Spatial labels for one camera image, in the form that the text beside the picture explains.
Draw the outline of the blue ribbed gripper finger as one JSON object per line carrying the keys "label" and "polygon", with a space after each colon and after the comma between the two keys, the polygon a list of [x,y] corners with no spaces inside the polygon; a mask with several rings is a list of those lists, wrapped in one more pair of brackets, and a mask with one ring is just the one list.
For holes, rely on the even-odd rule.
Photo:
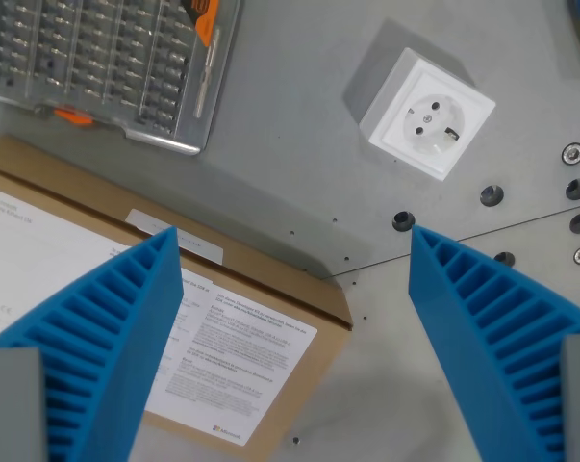
{"label": "blue ribbed gripper finger", "polygon": [[560,354],[580,307],[418,225],[409,296],[481,459],[565,460]]}
{"label": "blue ribbed gripper finger", "polygon": [[125,461],[183,298],[177,231],[114,256],[0,333],[43,366],[52,461]]}

